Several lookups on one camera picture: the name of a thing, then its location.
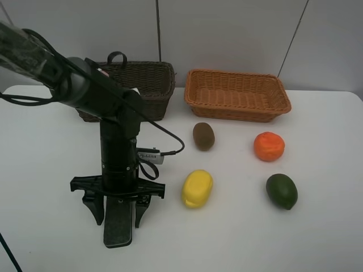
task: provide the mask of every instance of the lemon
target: lemon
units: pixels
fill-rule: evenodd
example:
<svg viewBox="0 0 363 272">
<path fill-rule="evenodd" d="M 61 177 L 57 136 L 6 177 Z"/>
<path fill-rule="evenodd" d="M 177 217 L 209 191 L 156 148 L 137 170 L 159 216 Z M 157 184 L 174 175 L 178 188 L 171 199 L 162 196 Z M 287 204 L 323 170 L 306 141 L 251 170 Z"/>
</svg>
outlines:
<svg viewBox="0 0 363 272">
<path fill-rule="evenodd" d="M 195 170 L 185 180 L 181 199 L 189 208 L 202 207 L 207 202 L 212 187 L 212 176 L 205 170 Z"/>
</svg>

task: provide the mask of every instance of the white table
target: white table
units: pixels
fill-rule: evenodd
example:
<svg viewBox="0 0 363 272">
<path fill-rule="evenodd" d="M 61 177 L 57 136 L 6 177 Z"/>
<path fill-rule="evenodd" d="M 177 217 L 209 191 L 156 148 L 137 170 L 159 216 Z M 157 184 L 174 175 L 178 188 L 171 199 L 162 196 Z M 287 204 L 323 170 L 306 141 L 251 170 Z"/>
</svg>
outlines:
<svg viewBox="0 0 363 272">
<path fill-rule="evenodd" d="M 8 93 L 46 92 L 15 86 Z M 99 271 L 363 271 L 363 103 L 349 92 L 289 91 L 293 110 L 269 124 L 198 118 L 177 88 L 161 125 L 186 148 L 165 159 L 153 198 L 130 246 L 107 249 L 103 227 L 70 192 L 74 176 L 98 175 L 98 124 L 84 123 L 61 104 L 21 107 L 0 101 L 0 230 L 26 272 Z M 210 152 L 197 151 L 192 129 L 208 122 Z M 256 135 L 273 131 L 286 142 L 283 157 L 254 157 Z M 140 147 L 163 151 L 177 141 L 142 124 Z M 199 210 L 180 200 L 187 174 L 214 177 Z M 272 206 L 265 181 L 285 173 L 299 200 L 291 211 Z M 0 249 L 0 271 L 15 271 Z"/>
</svg>

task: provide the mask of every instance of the brown wicker basket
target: brown wicker basket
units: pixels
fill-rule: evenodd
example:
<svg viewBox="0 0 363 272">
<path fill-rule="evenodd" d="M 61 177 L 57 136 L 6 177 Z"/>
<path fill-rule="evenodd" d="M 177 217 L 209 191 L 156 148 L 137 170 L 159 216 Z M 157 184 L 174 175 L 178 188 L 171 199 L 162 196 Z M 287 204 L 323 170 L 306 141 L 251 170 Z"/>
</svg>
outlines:
<svg viewBox="0 0 363 272">
<path fill-rule="evenodd" d="M 161 120 L 175 88 L 173 67 L 167 62 L 129 61 L 122 69 L 122 62 L 98 63 L 113 80 L 124 88 L 138 88 L 145 101 L 143 113 L 153 121 Z M 97 117 L 78 111 L 85 122 L 99 122 Z"/>
<path fill-rule="evenodd" d="M 270 122 L 288 113 L 291 103 L 273 75 L 191 70 L 184 100 L 200 117 Z"/>
</svg>

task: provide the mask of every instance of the orange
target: orange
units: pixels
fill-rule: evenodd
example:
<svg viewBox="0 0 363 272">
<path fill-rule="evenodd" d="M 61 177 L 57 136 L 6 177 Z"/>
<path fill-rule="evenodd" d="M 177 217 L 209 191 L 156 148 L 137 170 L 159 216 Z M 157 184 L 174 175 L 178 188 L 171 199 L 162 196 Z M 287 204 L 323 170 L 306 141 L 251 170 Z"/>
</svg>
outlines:
<svg viewBox="0 0 363 272">
<path fill-rule="evenodd" d="M 284 140 L 272 132 L 257 135 L 254 143 L 256 156 L 265 162 L 273 162 L 281 157 L 285 150 Z"/>
</svg>

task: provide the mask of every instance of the kiwi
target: kiwi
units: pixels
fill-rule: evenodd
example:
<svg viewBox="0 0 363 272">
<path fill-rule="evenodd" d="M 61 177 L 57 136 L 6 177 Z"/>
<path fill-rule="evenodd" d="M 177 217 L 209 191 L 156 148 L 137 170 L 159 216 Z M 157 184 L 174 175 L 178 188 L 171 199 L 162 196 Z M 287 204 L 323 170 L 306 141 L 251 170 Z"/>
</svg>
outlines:
<svg viewBox="0 0 363 272">
<path fill-rule="evenodd" d="M 207 123 L 198 123 L 193 129 L 193 139 L 200 151 L 208 151 L 214 145 L 214 132 Z"/>
</svg>

